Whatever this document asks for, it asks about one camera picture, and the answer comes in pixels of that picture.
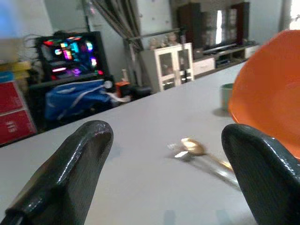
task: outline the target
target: desk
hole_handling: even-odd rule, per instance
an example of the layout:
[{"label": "desk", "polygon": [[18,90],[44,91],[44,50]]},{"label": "desk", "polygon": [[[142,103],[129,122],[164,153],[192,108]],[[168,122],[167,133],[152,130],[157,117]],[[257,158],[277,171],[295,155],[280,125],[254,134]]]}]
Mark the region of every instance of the desk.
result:
[{"label": "desk", "polygon": [[226,159],[219,88],[242,64],[122,105],[0,149],[0,213],[64,139],[89,120],[104,120],[114,142],[86,225],[256,225],[243,194],[189,164],[169,158],[183,137]]}]

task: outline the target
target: orange bowl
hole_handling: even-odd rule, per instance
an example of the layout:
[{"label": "orange bowl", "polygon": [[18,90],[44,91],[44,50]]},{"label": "orange bowl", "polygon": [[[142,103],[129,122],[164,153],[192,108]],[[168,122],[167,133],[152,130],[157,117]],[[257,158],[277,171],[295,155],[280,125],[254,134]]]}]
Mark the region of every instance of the orange bowl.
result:
[{"label": "orange bowl", "polygon": [[300,31],[279,33],[245,64],[229,111],[237,123],[277,138],[300,159]]}]

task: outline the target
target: spoon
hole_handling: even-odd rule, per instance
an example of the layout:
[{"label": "spoon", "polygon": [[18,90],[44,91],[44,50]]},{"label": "spoon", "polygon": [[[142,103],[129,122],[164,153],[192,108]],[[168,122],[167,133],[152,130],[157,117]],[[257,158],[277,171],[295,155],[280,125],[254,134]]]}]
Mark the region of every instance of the spoon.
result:
[{"label": "spoon", "polygon": [[181,143],[183,146],[187,149],[187,151],[194,156],[208,156],[210,157],[213,161],[216,163],[220,164],[221,166],[225,167],[226,169],[230,170],[233,172],[233,168],[231,167],[229,162],[222,161],[215,156],[209,154],[206,152],[205,147],[200,144],[199,142],[190,139],[190,138],[183,138],[181,140]]}]

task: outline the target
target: blue bag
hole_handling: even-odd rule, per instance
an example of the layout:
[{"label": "blue bag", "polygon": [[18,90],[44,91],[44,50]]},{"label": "blue bag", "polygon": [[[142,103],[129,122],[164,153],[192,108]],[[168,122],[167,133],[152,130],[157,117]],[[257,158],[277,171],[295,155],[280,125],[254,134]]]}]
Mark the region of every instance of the blue bag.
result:
[{"label": "blue bag", "polygon": [[75,82],[57,86],[46,94],[45,118],[60,120],[78,115],[90,109],[95,103],[110,104],[104,80]]}]

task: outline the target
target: tv stand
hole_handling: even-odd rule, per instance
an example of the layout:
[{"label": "tv stand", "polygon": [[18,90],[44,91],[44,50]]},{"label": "tv stand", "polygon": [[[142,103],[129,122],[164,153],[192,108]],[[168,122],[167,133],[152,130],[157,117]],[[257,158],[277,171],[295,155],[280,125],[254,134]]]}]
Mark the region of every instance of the tv stand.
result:
[{"label": "tv stand", "polygon": [[258,48],[259,45],[235,45],[204,52],[202,57],[193,61],[195,79],[245,62]]}]

